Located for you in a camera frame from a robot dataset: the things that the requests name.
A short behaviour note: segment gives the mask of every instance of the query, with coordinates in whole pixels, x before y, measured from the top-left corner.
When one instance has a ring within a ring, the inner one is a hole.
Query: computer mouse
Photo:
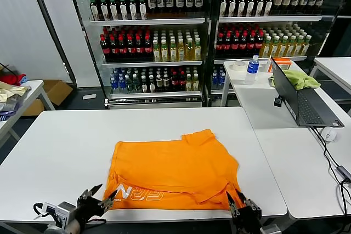
[[[337,132],[335,128],[327,126],[323,128],[321,135],[326,142],[332,142],[336,140]]]

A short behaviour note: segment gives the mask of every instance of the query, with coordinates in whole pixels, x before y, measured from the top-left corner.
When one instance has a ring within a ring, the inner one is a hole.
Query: laptop
[[[344,127],[344,124],[312,88],[296,90],[274,59],[274,84],[298,126]]]

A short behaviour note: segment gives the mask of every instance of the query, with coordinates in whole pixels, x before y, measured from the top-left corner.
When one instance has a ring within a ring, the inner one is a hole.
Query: green cloth
[[[289,81],[294,85],[296,90],[302,90],[303,88],[319,88],[320,83],[315,80],[315,78],[308,76],[306,73],[302,71],[295,71],[295,70],[283,70],[286,77]],[[274,85],[274,77],[273,75],[270,77],[271,85]]]

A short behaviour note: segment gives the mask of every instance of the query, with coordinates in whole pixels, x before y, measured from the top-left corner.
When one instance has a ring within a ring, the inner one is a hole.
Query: laptop keyboard
[[[325,124],[303,93],[298,94],[298,113],[308,124]]]

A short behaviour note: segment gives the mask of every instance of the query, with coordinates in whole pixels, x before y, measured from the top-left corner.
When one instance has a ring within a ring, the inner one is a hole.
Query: tape roll
[[[246,71],[247,66],[246,66],[246,62],[242,61],[242,60],[236,60],[233,63],[233,70],[234,71]]]

